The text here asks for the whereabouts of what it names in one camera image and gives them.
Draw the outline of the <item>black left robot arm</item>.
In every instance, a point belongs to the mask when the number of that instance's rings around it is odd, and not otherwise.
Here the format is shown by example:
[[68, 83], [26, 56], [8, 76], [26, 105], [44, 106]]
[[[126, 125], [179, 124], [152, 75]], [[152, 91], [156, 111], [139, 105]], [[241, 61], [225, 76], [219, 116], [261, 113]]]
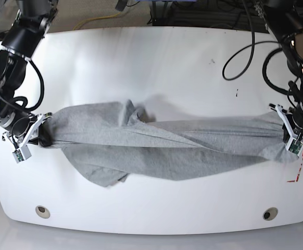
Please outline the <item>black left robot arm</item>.
[[[293, 132], [303, 139], [303, 19], [296, 10], [295, 3], [295, 1], [255, 1], [255, 9], [265, 21], [267, 30], [279, 43], [279, 47], [270, 52], [263, 63], [263, 79], [273, 90], [294, 98], [297, 104], [289, 110], [286, 118]], [[268, 63], [279, 52], [286, 56], [287, 66], [301, 81], [300, 86], [294, 81], [289, 81], [288, 89], [282, 89], [269, 80]]]

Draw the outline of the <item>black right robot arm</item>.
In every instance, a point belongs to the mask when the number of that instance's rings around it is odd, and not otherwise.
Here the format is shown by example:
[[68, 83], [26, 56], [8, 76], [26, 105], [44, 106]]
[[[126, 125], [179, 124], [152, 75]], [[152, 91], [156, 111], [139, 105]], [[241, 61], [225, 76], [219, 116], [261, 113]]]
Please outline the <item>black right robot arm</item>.
[[[17, 1], [17, 5], [16, 19], [0, 50], [0, 127], [11, 136], [14, 148], [19, 147], [16, 139], [25, 136], [36, 122], [32, 112], [44, 98], [44, 80], [32, 56], [58, 13], [57, 1]], [[28, 64], [40, 81], [39, 99], [31, 107], [26, 97], [15, 96], [25, 79]]]

